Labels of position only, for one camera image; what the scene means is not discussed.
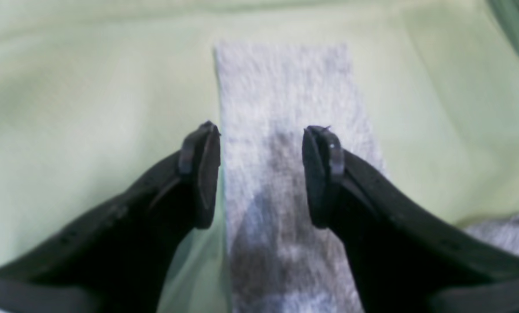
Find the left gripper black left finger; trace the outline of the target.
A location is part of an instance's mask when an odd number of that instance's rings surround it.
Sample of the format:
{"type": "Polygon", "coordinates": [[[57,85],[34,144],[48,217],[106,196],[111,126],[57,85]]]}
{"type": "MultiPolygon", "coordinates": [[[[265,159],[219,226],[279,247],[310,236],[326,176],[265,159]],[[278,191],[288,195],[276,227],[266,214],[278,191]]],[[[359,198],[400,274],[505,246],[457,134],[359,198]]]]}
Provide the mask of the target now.
{"type": "Polygon", "coordinates": [[[127,190],[0,266],[0,313],[154,313],[176,250],[214,219],[220,132],[208,121],[127,190]]]}

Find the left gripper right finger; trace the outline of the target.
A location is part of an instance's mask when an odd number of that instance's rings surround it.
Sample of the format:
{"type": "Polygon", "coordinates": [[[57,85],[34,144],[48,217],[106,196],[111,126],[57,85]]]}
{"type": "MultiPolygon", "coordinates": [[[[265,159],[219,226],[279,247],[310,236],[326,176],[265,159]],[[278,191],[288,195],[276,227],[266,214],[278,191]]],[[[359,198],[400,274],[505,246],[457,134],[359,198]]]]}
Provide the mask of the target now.
{"type": "Polygon", "coordinates": [[[519,257],[430,214],[327,127],[303,133],[313,225],[345,248],[366,313],[519,313],[519,257]]]}

